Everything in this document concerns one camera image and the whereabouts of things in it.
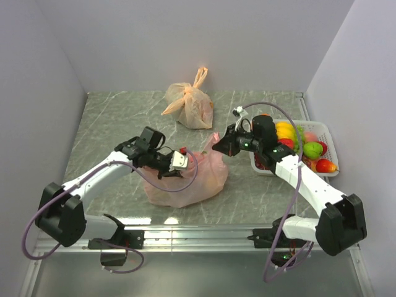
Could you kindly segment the pink plastic bag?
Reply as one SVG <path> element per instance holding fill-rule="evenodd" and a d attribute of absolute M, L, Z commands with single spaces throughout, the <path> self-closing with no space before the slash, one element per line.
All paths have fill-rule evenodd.
<path fill-rule="evenodd" d="M 228 177 L 228 167 L 223 155 L 212 149 L 220 141 L 220 134 L 214 132 L 207 139 L 201 152 L 189 157 L 188 169 L 181 172 L 180 177 L 164 177 L 158 179 L 158 171 L 144 167 L 141 172 L 161 188 L 158 189 L 144 181 L 144 191 L 148 201 L 154 205 L 182 208 L 202 202 L 217 195 L 223 190 Z"/>

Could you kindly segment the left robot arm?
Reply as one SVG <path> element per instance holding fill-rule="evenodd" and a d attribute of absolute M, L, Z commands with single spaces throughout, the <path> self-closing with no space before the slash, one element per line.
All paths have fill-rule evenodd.
<path fill-rule="evenodd" d="M 142 176 L 144 167 L 156 171 L 158 179 L 179 177 L 188 167 L 188 156 L 178 150 L 161 153 L 165 140 L 161 132 L 145 127 L 78 178 L 63 185 L 50 183 L 43 190 L 35 225 L 64 247 L 83 238 L 100 240 L 111 249 L 124 246 L 129 240 L 124 224 L 111 215 L 89 216 L 86 211 L 112 183 L 130 173 Z"/>

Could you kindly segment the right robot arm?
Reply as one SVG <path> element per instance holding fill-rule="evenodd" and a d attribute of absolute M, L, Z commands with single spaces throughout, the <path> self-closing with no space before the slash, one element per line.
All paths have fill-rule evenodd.
<path fill-rule="evenodd" d="M 227 127 L 225 135 L 212 148 L 229 157 L 242 150 L 256 153 L 266 168 L 292 186 L 316 211 L 317 219 L 286 213 L 275 221 L 273 247 L 286 247 L 297 239 L 317 243 L 328 255 L 336 256 L 367 237 L 361 199 L 326 183 L 293 149 L 280 143 L 270 116 L 255 116 L 250 131 L 245 131 L 242 121 L 237 120 Z"/>

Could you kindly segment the tied beige plastic bag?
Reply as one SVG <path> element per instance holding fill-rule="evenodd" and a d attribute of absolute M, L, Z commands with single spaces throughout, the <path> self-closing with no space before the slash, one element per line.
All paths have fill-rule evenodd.
<path fill-rule="evenodd" d="M 171 84 L 165 93 L 168 106 L 161 115 L 171 115 L 188 129 L 211 129 L 213 101 L 200 89 L 207 74 L 208 69 L 200 67 L 193 84 L 184 82 Z"/>

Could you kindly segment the yellow fake banana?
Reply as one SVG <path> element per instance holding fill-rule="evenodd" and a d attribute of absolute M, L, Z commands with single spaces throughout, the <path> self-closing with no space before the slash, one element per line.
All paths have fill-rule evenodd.
<path fill-rule="evenodd" d="M 275 124 L 278 139 L 296 139 L 296 131 L 288 122 L 277 122 Z"/>

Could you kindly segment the red fake strawberry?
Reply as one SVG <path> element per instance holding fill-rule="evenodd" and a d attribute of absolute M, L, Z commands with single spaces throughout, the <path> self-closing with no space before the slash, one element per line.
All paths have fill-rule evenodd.
<path fill-rule="evenodd" d="M 282 138 L 282 139 L 279 139 L 278 142 L 279 142 L 280 144 L 286 145 L 287 147 L 289 147 L 289 148 L 292 149 L 292 150 L 293 150 L 294 147 L 295 147 L 295 143 L 294 143 L 293 139 Z"/>

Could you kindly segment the pink fake peach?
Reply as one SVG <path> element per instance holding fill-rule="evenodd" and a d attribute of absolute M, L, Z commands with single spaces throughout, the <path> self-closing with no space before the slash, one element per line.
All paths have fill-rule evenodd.
<path fill-rule="evenodd" d="M 305 137 L 306 142 L 317 142 L 318 141 L 318 137 L 313 132 L 306 131 L 304 133 L 304 137 Z"/>

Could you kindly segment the green fake guava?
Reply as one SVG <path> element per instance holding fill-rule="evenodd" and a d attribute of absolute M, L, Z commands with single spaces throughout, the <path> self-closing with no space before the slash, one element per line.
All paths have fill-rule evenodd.
<path fill-rule="evenodd" d="M 303 147 L 304 155 L 312 160 L 318 159 L 323 153 L 323 146 L 318 142 L 308 142 Z"/>

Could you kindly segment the red yellow fake pear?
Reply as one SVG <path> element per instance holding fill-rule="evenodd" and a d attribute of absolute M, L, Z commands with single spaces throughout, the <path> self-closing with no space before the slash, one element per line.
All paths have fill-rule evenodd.
<path fill-rule="evenodd" d="M 315 169 L 318 173 L 334 173 L 338 171 L 337 165 L 325 158 L 316 162 Z"/>

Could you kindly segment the green grape bunch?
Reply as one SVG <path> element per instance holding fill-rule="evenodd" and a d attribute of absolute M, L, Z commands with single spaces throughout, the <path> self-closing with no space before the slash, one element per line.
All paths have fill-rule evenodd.
<path fill-rule="evenodd" d="M 294 148 L 293 150 L 296 153 L 300 153 L 300 151 L 302 151 L 304 144 L 306 142 L 306 138 L 305 138 L 305 130 L 303 126 L 297 125 L 297 132 L 295 133 L 295 141 L 294 141 Z"/>

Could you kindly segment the white plastic fruit basket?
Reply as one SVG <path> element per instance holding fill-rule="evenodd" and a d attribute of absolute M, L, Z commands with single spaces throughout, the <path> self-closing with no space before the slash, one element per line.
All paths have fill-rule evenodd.
<path fill-rule="evenodd" d="M 295 121 L 303 144 L 299 145 L 297 133 L 287 120 L 276 119 L 275 127 L 281 143 L 303 153 L 303 162 L 319 176 L 333 177 L 338 174 L 338 158 L 330 132 L 325 124 L 314 121 Z"/>

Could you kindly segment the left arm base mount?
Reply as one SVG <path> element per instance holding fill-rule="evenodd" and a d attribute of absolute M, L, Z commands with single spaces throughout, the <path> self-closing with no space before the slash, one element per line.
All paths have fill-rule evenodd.
<path fill-rule="evenodd" d="M 88 242 L 88 250 L 100 251 L 100 263 L 105 268 L 122 267 L 129 254 L 140 257 L 140 268 L 144 263 L 144 255 L 141 249 L 144 245 L 144 230 L 117 231 L 111 239 L 91 239 Z"/>

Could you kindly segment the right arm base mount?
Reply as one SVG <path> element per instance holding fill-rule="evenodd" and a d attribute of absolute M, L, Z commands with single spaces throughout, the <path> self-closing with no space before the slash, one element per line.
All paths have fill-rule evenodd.
<path fill-rule="evenodd" d="M 253 229 L 252 235 L 247 238 L 254 242 L 254 247 L 256 249 L 270 249 L 275 239 L 276 231 L 276 228 Z M 295 255 L 296 248 L 301 248 L 305 244 L 306 241 L 301 239 L 288 239 L 281 233 L 276 248 L 285 249 L 285 251 L 275 251 L 271 257 L 271 263 L 276 267 L 285 265 L 287 261 Z"/>

